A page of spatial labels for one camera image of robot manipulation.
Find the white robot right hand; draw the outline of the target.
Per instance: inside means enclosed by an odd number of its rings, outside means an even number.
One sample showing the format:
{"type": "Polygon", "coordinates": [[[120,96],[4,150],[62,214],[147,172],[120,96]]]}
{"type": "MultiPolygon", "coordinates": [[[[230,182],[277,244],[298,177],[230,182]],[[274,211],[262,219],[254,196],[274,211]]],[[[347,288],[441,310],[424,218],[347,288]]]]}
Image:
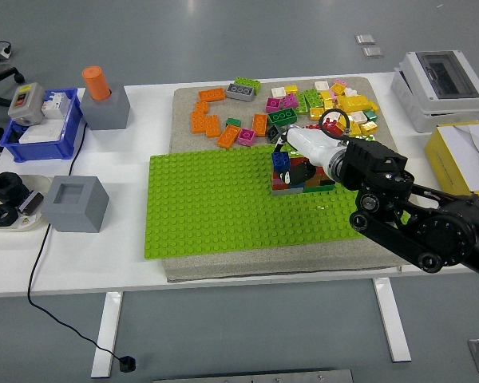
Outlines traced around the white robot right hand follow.
{"type": "Polygon", "coordinates": [[[339,173],[346,145],[330,138],[321,130],[300,128],[293,124],[288,125],[287,132],[277,140],[274,152],[279,152],[285,143],[308,159],[291,170],[280,173],[279,178],[285,184],[303,184],[315,175],[317,167],[322,168],[333,181],[341,182],[339,173]]]}

